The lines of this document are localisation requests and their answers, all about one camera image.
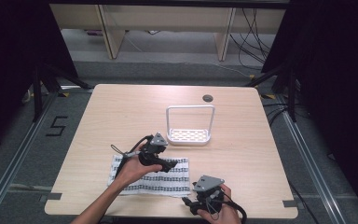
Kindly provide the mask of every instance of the handheld controller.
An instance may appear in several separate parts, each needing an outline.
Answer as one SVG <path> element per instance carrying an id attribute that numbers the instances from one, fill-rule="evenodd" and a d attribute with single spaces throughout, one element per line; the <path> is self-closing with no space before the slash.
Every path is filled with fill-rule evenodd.
<path id="1" fill-rule="evenodd" d="M 135 149 L 144 141 L 147 142 L 142 146 L 140 151 L 135 151 Z M 165 161 L 158 157 L 158 154 L 163 152 L 168 145 L 167 141 L 161 136 L 161 133 L 156 133 L 154 136 L 150 134 L 142 138 L 130 152 L 121 152 L 118 148 L 112 145 L 112 149 L 123 156 L 120 165 L 117 168 L 116 176 L 120 173 L 122 167 L 127 162 L 127 160 L 134 156 L 138 155 L 139 162 L 144 166 L 149 166 L 153 164 L 160 164 L 162 166 L 161 171 L 168 173 L 173 167 L 176 166 L 177 161 Z"/>
<path id="2" fill-rule="evenodd" d="M 190 207 L 190 212 L 193 215 L 197 214 L 197 210 L 202 209 L 210 214 L 219 213 L 222 209 L 222 202 L 224 193 L 219 185 L 225 181 L 220 178 L 215 178 L 203 175 L 198 182 L 194 182 L 194 191 L 197 192 L 197 201 L 191 202 L 188 198 L 182 198 L 185 205 Z"/>

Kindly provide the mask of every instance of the black cable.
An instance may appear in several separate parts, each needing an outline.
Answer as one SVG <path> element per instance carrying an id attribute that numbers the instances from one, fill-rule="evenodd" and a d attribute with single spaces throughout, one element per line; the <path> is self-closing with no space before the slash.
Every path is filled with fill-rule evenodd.
<path id="1" fill-rule="evenodd" d="M 247 65 L 245 65 L 245 64 L 242 63 L 242 61 L 241 61 L 241 51 L 242 51 L 242 48 L 241 48 L 240 44 L 237 43 L 237 41 L 234 39 L 234 37 L 233 37 L 232 35 L 230 35 L 230 36 L 231 36 L 231 38 L 234 40 L 234 42 L 237 44 L 237 46 L 238 46 L 238 48 L 239 48 L 239 51 L 238 51 L 238 61 L 240 62 L 240 64 L 241 64 L 243 67 L 245 67 L 245 68 L 249 68 L 249 69 L 253 69 L 253 70 L 260 71 L 261 68 L 250 67 L 250 66 L 247 66 Z"/>
<path id="2" fill-rule="evenodd" d="M 133 152 L 145 139 L 148 139 L 148 138 L 151 138 L 151 137 L 152 137 L 152 135 L 148 135 L 148 136 L 143 137 L 141 140 L 139 140 L 139 141 L 135 144 L 135 146 L 133 146 L 133 148 L 130 150 L 130 153 Z M 115 179 L 116 179 L 116 176 L 118 175 L 118 173 L 120 173 L 121 169 L 123 168 L 124 164 L 127 162 L 128 159 L 129 159 L 129 158 L 125 158 L 125 157 L 123 157 L 123 158 L 121 159 L 121 163 L 120 163 L 120 165 L 118 166 L 117 171 L 116 171 Z"/>
<path id="3" fill-rule="evenodd" d="M 234 38 L 234 36 L 232 36 L 232 34 L 230 34 L 231 39 L 234 41 L 234 43 L 237 45 L 237 47 L 240 49 L 240 53 L 241 51 L 245 52 L 246 54 L 248 54 L 249 56 L 251 56 L 252 58 L 258 60 L 260 63 L 264 63 L 264 60 L 257 57 L 257 55 L 253 54 L 251 51 L 249 51 L 248 49 L 245 49 L 243 47 L 243 44 L 245 43 L 245 41 L 242 42 L 242 44 L 238 43 L 237 40 Z"/>
<path id="4" fill-rule="evenodd" d="M 274 110 L 270 111 L 269 113 L 267 113 L 266 117 L 268 118 L 269 115 L 271 115 L 271 114 L 274 113 L 275 111 L 277 111 L 277 110 L 282 110 L 282 109 L 284 109 L 284 108 L 288 108 L 288 107 L 280 107 L 280 108 L 274 109 Z"/>
<path id="5" fill-rule="evenodd" d="M 274 122 L 274 120 L 280 116 L 281 113 L 283 113 L 284 111 L 288 110 L 289 107 L 284 107 L 284 108 L 280 108 L 281 111 L 279 111 L 278 113 L 276 113 L 272 118 L 271 120 L 268 122 L 269 123 L 269 127 L 272 126 L 272 123 Z"/>
<path id="6" fill-rule="evenodd" d="M 264 45 L 266 48 L 269 49 L 269 47 L 267 47 L 266 44 L 264 44 L 264 42 L 260 39 L 260 37 L 258 36 L 258 29 L 257 29 L 257 21 L 256 21 L 256 14 L 257 14 L 257 9 L 254 8 L 254 18 L 253 18 L 253 21 L 252 21 L 252 25 L 251 23 L 249 22 L 247 16 L 246 16 L 246 13 L 245 13 L 245 10 L 242 9 L 242 13 L 243 13 L 243 16 L 244 18 L 246 19 L 246 22 L 248 23 L 248 26 L 249 26 L 249 32 L 248 32 L 248 35 L 246 36 L 246 38 L 244 38 L 243 40 L 246 41 L 247 37 L 249 36 L 250 33 L 253 34 L 257 44 L 258 44 L 258 48 L 249 44 L 248 42 L 246 42 L 249 46 L 251 46 L 252 48 L 254 49 L 259 49 L 261 54 L 263 55 L 264 59 L 267 58 L 267 55 L 266 53 L 269 53 L 268 51 L 264 50 L 263 47 L 261 45 Z"/>
<path id="7" fill-rule="evenodd" d="M 208 213 L 211 215 L 211 219 L 217 220 L 219 219 L 219 213 L 214 209 L 214 207 L 211 205 L 212 200 L 206 200 L 206 208 L 208 209 Z M 217 218 L 213 217 L 213 213 L 211 212 L 211 208 L 213 209 L 213 213 L 217 214 Z"/>
<path id="8" fill-rule="evenodd" d="M 272 106 L 272 105 L 287 105 L 285 103 L 281 104 L 281 103 L 278 103 L 278 104 L 270 104 L 270 105 L 263 105 L 263 106 Z"/>
<path id="9" fill-rule="evenodd" d="M 220 200 L 215 200 L 215 199 L 212 199 L 211 202 L 214 202 L 214 203 L 224 203 L 238 211 L 241 212 L 242 214 L 242 221 L 241 221 L 241 224 L 245 224 L 246 222 L 246 219 L 248 218 L 248 215 L 246 214 L 245 210 L 239 206 L 237 203 L 234 203 L 234 201 L 232 201 L 232 199 L 230 197 L 228 197 L 230 199 L 229 202 L 224 202 L 224 201 L 220 201 Z"/>
<path id="10" fill-rule="evenodd" d="M 316 223 L 316 224 L 319 224 L 319 221 L 318 219 L 316 218 L 316 216 L 312 213 L 312 211 L 310 210 L 310 208 L 308 207 L 307 203 L 304 201 L 304 199 L 301 197 L 300 193 L 297 191 L 297 189 L 295 188 L 295 186 L 292 184 L 292 182 L 290 182 L 290 180 L 288 179 L 287 180 L 289 182 L 289 185 L 290 185 L 290 188 L 292 188 L 296 195 L 298 196 L 298 198 L 301 200 L 301 202 L 304 204 L 305 208 L 307 209 L 307 211 L 310 213 L 310 215 L 312 216 L 313 218 L 313 221 Z"/>

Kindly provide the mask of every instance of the white dish rack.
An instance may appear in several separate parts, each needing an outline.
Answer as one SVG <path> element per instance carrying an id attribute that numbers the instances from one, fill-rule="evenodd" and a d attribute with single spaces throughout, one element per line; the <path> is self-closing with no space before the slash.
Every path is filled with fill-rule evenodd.
<path id="1" fill-rule="evenodd" d="M 211 108 L 211 118 L 208 129 L 174 129 L 170 126 L 170 111 L 173 109 Z M 211 139 L 211 129 L 214 116 L 213 105 L 171 105 L 167 107 L 167 138 L 176 146 L 203 146 Z"/>

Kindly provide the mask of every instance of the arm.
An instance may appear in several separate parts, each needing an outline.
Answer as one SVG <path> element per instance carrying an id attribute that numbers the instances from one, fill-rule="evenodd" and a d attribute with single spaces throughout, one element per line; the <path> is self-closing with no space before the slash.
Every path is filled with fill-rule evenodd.
<path id="1" fill-rule="evenodd" d="M 131 157 L 123 166 L 112 184 L 98 197 L 86 210 L 84 210 L 74 221 L 77 223 L 98 223 L 107 208 L 115 200 L 118 194 L 129 184 L 137 181 L 150 172 L 162 169 L 161 165 L 143 166 L 138 156 Z"/>
<path id="2" fill-rule="evenodd" d="M 222 190 L 225 192 L 224 201 L 229 202 L 231 198 L 231 189 L 226 185 L 220 185 Z M 199 209 L 197 213 L 203 217 L 205 220 L 209 221 L 211 224 L 240 224 L 241 220 L 238 216 L 238 211 L 227 204 L 222 204 L 222 209 L 219 212 L 219 216 L 209 214 L 207 211 Z"/>

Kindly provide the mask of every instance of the forearm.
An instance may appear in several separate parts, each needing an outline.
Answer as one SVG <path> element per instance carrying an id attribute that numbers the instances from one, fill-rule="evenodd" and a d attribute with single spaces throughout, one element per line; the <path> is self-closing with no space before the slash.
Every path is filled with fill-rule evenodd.
<path id="1" fill-rule="evenodd" d="M 77 223 L 98 223 L 107 208 L 115 200 L 118 194 L 125 188 L 119 181 L 114 181 L 86 210 L 84 210 L 74 221 Z"/>

